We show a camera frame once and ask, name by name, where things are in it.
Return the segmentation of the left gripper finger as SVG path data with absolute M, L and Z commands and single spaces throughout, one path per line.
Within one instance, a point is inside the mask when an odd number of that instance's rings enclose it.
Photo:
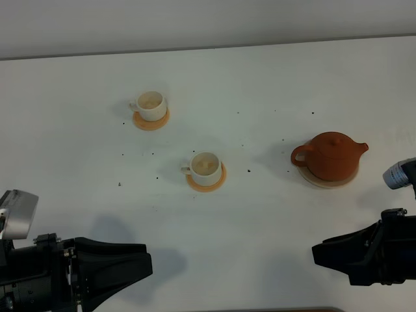
M 79 270 L 86 276 L 148 276 L 145 244 L 107 243 L 77 237 L 74 239 Z
M 105 300 L 153 274 L 148 253 L 79 253 L 81 307 L 93 311 Z

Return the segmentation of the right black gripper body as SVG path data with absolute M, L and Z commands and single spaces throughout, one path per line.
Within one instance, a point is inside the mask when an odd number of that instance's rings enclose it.
M 403 208 L 381 213 L 371 242 L 370 283 L 402 284 L 415 279 L 415 217 Z

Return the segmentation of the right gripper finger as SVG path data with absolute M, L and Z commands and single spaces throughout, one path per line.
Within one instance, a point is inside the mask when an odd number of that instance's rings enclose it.
M 367 249 L 375 249 L 380 245 L 379 230 L 382 227 L 382 221 L 379 220 L 373 225 L 366 227 L 365 229 L 355 231 L 353 233 L 340 235 L 330 239 L 324 240 L 320 245 L 326 248 L 339 246 L 346 246 L 347 248 L 358 248 L 362 246 Z
M 312 247 L 316 265 L 342 272 L 351 285 L 383 283 L 375 253 L 370 248 L 325 242 Z

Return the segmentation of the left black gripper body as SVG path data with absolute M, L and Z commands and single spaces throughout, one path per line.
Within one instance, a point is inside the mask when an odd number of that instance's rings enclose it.
M 84 243 L 46 234 L 15 248 L 1 237 L 1 311 L 84 311 L 77 262 Z

